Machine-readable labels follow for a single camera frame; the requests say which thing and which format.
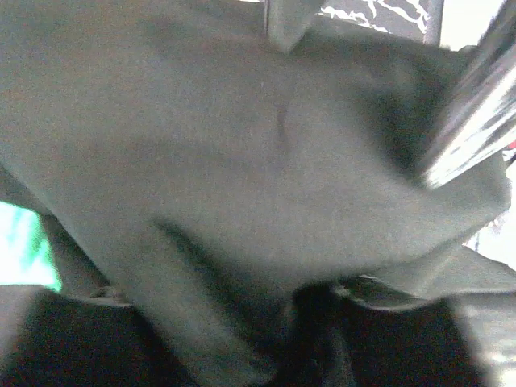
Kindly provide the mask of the green tie-dye cloth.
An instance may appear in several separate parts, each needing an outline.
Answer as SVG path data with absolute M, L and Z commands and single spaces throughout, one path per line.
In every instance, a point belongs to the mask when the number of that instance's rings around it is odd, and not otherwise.
M 36 212 L 3 202 L 0 238 L 3 285 L 42 285 L 61 291 L 59 269 Z

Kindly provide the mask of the black clothes pile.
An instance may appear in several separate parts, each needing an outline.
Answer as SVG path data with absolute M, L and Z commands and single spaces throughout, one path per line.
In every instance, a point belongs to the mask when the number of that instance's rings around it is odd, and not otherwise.
M 515 4 L 452 52 L 316 1 L 4 1 L 4 386 L 507 386 Z

